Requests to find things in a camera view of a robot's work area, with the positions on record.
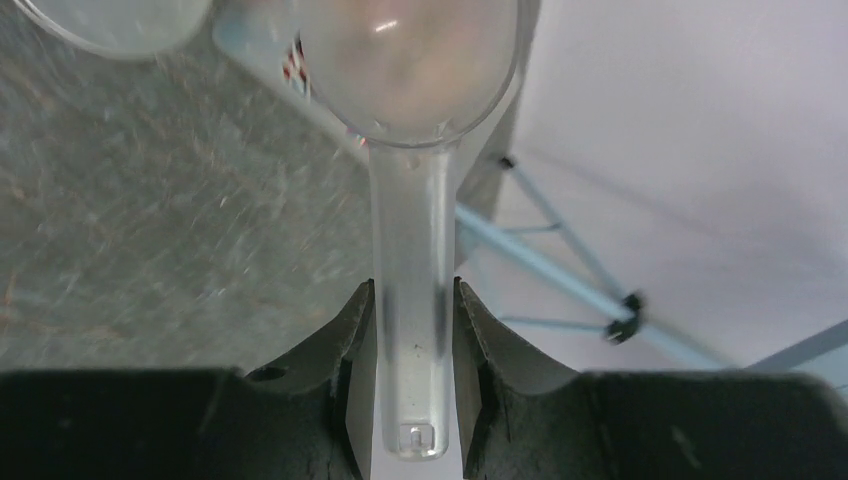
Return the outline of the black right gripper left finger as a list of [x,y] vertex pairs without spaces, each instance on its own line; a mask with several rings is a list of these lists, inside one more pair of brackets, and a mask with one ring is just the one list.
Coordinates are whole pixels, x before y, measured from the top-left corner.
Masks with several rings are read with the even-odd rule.
[[361,283],[326,325],[250,371],[278,395],[281,413],[260,417],[272,445],[274,479],[367,479],[371,475],[376,388],[376,288]]

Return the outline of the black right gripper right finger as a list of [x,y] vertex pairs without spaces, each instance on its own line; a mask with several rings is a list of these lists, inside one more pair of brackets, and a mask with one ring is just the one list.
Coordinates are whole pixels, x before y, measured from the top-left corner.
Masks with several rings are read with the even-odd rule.
[[583,412],[576,371],[496,319],[461,279],[453,360],[464,478],[563,479],[575,470],[566,430]]

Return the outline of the clear plastic scoop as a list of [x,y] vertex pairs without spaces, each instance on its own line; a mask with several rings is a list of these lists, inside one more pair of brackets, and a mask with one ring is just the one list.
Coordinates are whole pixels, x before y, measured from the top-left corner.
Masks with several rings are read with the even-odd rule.
[[385,449],[449,445],[455,205],[462,140],[517,64],[515,1],[310,1],[313,90],[368,150],[377,374]]

